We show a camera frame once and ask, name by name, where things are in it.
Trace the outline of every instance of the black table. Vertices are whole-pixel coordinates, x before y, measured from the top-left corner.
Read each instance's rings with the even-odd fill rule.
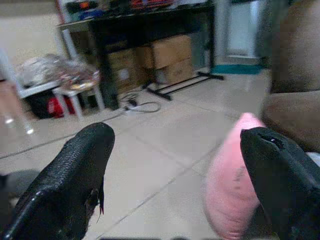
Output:
[[[124,15],[108,15],[95,18],[88,23],[97,49],[97,58],[102,76],[101,90],[104,98],[107,98],[106,105],[108,107],[117,109],[119,108],[119,103],[117,88],[114,81],[110,80],[112,79],[112,71],[109,65],[106,42],[109,41],[112,36],[121,36],[124,34],[126,46],[123,49],[136,48],[143,45],[149,45],[152,48],[152,42],[155,40],[194,32],[196,27],[192,26],[192,22],[197,21],[197,14],[204,14],[208,21],[209,69],[211,70],[215,66],[215,5],[212,3],[185,5],[175,9],[153,10]],[[152,73],[153,79],[150,79],[149,83],[155,80],[155,68],[153,68]],[[181,83],[186,83],[199,77],[206,78],[176,88]],[[196,77],[156,90],[148,87],[147,90],[157,96],[172,100],[172,93],[211,79],[224,80],[224,77],[221,75],[213,75],[210,71],[199,71]]]

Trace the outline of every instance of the brown sofa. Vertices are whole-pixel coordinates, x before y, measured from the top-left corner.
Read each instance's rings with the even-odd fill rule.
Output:
[[[295,140],[308,152],[320,153],[320,0],[294,4],[275,35],[271,94],[262,120]]]

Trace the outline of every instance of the pink cushion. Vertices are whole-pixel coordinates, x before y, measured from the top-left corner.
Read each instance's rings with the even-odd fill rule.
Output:
[[[241,239],[259,205],[240,149],[242,129],[264,127],[244,113],[211,162],[205,189],[205,208],[214,230],[225,240]]]

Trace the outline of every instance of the white stool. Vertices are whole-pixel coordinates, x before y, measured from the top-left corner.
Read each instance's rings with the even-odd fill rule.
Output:
[[[57,87],[57,88],[53,89],[52,91],[53,91],[53,94],[55,95],[56,99],[58,100],[59,104],[61,105],[62,111],[63,111],[63,114],[65,117],[68,117],[70,115],[70,113],[69,113],[67,104],[66,104],[63,96],[67,96],[71,99],[75,114],[77,115],[77,117],[79,119],[82,119],[83,118],[82,110],[81,110],[81,106],[80,106],[79,99],[78,99],[77,95],[82,92],[88,91],[90,89],[91,88],[83,89],[83,90],[68,90],[68,89],[64,89],[62,87]],[[100,111],[104,110],[105,104],[102,99],[101,92],[99,90],[99,85],[93,86],[92,89],[94,91],[94,96],[95,96],[96,102],[98,103],[98,107],[99,107]]]

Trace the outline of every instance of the tiled floor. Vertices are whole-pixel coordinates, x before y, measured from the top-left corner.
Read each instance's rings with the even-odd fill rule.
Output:
[[[105,172],[105,214],[96,211],[86,240],[101,236],[191,240],[218,239],[202,204],[203,182],[215,150],[243,112],[259,113],[269,72],[226,75],[173,95],[169,102],[147,92],[140,102],[156,101],[156,113],[121,115],[98,112],[83,122],[44,119],[31,122],[27,135],[19,121],[0,126],[0,171],[43,169],[63,144],[84,126],[104,121],[115,130],[115,146]],[[273,239],[256,232],[246,239]]]

